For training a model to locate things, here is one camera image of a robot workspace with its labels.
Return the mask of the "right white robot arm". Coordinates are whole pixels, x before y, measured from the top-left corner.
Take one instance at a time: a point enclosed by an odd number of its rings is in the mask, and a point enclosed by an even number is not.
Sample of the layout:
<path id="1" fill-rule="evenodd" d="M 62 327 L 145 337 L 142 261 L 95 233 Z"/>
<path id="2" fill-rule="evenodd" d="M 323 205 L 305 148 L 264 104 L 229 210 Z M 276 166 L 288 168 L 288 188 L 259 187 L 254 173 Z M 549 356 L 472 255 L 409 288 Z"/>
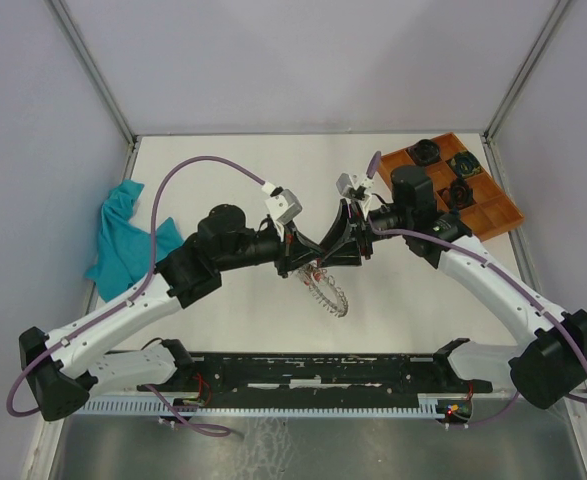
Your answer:
<path id="1" fill-rule="evenodd" d="M 454 391 L 467 380 L 487 381 L 540 409 L 562 398 L 587 402 L 587 312 L 567 312 L 510 273 L 459 214 L 439 209 L 423 168 L 398 167 L 391 181 L 391 203 L 373 209 L 372 174 L 340 175 L 341 206 L 321 242 L 320 265 L 359 265 L 371 256 L 374 242 L 404 238 L 412 253 L 478 299 L 515 341 L 463 341 L 433 364 L 436 386 Z"/>

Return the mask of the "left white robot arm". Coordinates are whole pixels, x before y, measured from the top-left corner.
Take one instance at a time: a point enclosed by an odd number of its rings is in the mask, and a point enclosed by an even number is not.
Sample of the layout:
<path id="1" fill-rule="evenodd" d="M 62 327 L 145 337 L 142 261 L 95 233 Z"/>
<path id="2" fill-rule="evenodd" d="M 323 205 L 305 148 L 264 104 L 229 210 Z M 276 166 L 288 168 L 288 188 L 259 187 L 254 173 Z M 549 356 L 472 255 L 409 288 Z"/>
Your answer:
<path id="1" fill-rule="evenodd" d="M 264 224 L 261 230 L 251 229 L 239 207 L 218 205 L 180 247 L 100 309 L 50 332 L 31 327 L 21 333 L 21 378 L 36 401 L 35 412 L 56 421 L 91 398 L 120 388 L 163 383 L 174 390 L 188 387 L 194 366 L 180 343 L 163 343 L 149 354 L 112 349 L 220 288 L 225 271 L 271 263 L 286 276 L 326 251 L 292 221 L 267 216 Z"/>

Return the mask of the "silver keyring with keys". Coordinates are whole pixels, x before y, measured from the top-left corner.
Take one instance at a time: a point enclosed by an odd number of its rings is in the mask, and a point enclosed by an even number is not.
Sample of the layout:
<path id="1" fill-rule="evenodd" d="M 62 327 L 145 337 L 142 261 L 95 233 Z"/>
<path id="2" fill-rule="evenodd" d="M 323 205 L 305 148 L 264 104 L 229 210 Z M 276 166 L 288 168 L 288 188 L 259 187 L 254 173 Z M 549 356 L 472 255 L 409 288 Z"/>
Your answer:
<path id="1" fill-rule="evenodd" d="M 345 317 L 349 311 L 346 294 L 325 268 L 322 268 L 325 270 L 324 277 L 319 281 L 315 280 L 313 278 L 313 268 L 315 266 L 317 266 L 315 263 L 304 265 L 296 271 L 297 278 L 306 287 L 313 299 L 329 314 L 337 318 Z"/>

